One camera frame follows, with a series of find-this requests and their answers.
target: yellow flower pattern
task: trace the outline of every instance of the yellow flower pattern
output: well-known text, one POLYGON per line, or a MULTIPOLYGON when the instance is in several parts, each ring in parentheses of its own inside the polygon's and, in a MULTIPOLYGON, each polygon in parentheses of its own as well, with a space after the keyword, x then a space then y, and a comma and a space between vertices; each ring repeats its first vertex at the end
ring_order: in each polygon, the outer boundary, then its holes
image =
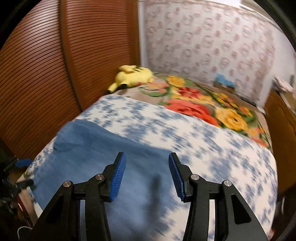
POLYGON ((230 105, 234 108, 237 108, 237 105, 235 103, 230 103, 230 105))
POLYGON ((257 130, 255 128, 251 128, 251 129, 248 129, 248 133, 252 136, 252 137, 255 137, 257 136, 257 130))
POLYGON ((163 84, 150 83, 150 84, 147 84, 147 86, 152 88, 152 89, 158 89, 158 88, 163 87, 163 84))
POLYGON ((181 99, 181 95, 180 94, 173 94, 172 95, 172 99, 181 99))
POLYGON ((167 78, 167 81, 170 85, 173 85, 173 86, 176 86, 176 87, 183 87, 184 84, 185 84, 185 80, 180 78, 180 77, 177 77, 177 76, 169 76, 167 78))
POLYGON ((241 131, 246 131, 248 129, 248 124, 244 119, 236 112, 236 110, 231 108, 216 108, 216 118, 221 121, 226 127, 241 131))
POLYGON ((199 104, 210 104, 215 105, 215 102, 213 101, 211 96, 202 95, 198 99, 195 99, 194 102, 199 104))
POLYGON ((226 94, 220 94, 220 96, 222 96, 223 98, 228 98, 228 96, 226 94))
POLYGON ((171 87, 171 92, 173 93, 173 94, 176 94, 176 95, 181 95, 181 94, 179 94, 179 92, 178 92, 178 88, 177 87, 175 87, 175 86, 173 86, 173 87, 171 87))
POLYGON ((224 100, 222 100, 221 98, 217 98, 217 101, 219 101, 220 103, 224 103, 224 100))
POLYGON ((247 111, 248 116, 253 116, 250 111, 247 111))

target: wooden cabinet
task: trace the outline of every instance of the wooden cabinet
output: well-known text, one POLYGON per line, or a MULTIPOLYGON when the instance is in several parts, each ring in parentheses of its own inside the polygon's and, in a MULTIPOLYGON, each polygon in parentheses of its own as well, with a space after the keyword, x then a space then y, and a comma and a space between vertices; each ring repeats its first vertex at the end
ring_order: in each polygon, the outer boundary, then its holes
POLYGON ((0 48, 0 138, 34 160, 140 55, 136 0, 31 2, 39 3, 0 48))
POLYGON ((279 193, 283 193, 296 183, 296 117, 273 90, 265 109, 277 164, 279 193))

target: metal screw head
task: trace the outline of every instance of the metal screw head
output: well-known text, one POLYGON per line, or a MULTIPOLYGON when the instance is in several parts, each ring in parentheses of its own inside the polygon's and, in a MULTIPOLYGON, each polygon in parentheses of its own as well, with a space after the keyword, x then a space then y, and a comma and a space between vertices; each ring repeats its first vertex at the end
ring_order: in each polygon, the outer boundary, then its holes
POLYGON ((103 178, 104 178, 104 175, 103 174, 96 175, 96 179, 97 180, 102 180, 103 178))
POLYGON ((197 174, 192 174, 192 175, 191 175, 191 179, 192 179, 192 180, 198 180, 199 178, 200 178, 200 176, 197 175, 197 174))
POLYGON ((230 187, 232 185, 232 183, 231 183, 231 181, 226 180, 226 181, 224 181, 224 185, 226 187, 230 187))
POLYGON ((70 181, 65 181, 65 182, 63 183, 63 186, 64 186, 65 188, 70 187, 70 186, 71 186, 71 182, 70 182, 70 181))

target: yellow plush toy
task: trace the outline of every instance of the yellow plush toy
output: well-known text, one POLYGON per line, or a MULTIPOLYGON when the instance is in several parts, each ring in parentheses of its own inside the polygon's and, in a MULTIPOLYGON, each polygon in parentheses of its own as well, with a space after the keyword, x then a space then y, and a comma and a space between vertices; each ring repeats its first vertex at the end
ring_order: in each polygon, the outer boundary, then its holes
POLYGON ((150 69, 136 65, 123 65, 118 68, 120 72, 115 76, 115 83, 109 86, 108 93, 115 92, 118 88, 125 89, 137 86, 139 83, 153 82, 153 73, 150 69))

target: blue blanket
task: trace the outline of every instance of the blue blanket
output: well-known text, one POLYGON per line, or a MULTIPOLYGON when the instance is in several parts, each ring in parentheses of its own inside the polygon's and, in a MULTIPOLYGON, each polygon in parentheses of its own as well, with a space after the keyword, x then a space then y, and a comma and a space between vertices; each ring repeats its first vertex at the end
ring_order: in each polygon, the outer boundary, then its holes
POLYGON ((119 194, 113 203, 105 203, 112 239, 151 238, 172 199, 170 151, 134 142, 86 120, 67 123, 53 152, 35 169, 32 191, 40 207, 45 208, 64 181, 80 183, 102 173, 120 151, 127 161, 119 194))

